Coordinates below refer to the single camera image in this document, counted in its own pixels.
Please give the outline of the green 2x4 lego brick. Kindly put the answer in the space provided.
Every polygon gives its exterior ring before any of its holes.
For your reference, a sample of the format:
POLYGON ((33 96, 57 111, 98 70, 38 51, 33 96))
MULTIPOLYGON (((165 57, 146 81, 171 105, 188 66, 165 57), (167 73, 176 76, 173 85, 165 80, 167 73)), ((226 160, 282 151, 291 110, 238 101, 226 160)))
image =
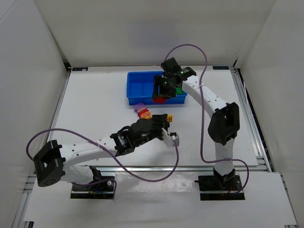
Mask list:
POLYGON ((183 94, 183 90, 177 87, 177 88, 175 88, 175 93, 177 95, 182 95, 183 94))

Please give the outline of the yellow lego brick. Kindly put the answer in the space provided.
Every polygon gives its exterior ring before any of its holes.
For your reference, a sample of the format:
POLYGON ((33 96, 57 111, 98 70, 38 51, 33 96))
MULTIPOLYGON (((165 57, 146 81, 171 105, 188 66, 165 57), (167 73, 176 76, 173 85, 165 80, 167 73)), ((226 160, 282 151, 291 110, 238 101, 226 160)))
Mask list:
POLYGON ((172 115, 168 115, 168 116, 167 116, 167 121, 168 121, 168 122, 172 122, 172 120, 173 120, 172 115))

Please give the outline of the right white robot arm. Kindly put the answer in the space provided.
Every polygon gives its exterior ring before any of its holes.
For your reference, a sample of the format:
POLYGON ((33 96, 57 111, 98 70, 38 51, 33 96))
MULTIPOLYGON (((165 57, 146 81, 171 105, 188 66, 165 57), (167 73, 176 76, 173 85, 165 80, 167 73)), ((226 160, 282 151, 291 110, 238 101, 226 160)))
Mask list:
POLYGON ((161 68, 162 75, 154 77, 153 102, 165 103, 176 96, 176 88, 179 88, 201 105, 202 113, 210 117, 208 134, 215 143, 213 175, 223 187, 235 177, 232 159, 234 141, 240 129, 239 106, 218 97, 191 67, 182 68, 173 57, 162 62, 161 68))

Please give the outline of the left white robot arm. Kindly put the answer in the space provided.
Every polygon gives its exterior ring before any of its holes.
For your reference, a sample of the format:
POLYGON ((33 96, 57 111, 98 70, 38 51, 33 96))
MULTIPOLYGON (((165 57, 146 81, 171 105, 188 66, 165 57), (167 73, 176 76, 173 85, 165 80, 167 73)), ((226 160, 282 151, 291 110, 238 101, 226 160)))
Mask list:
POLYGON ((85 143, 62 145, 51 140, 33 157, 38 186, 48 187, 59 181, 92 181, 92 171, 80 163, 124 156, 154 139, 162 141, 168 136, 169 126, 167 114, 152 115, 97 141, 85 137, 85 143))

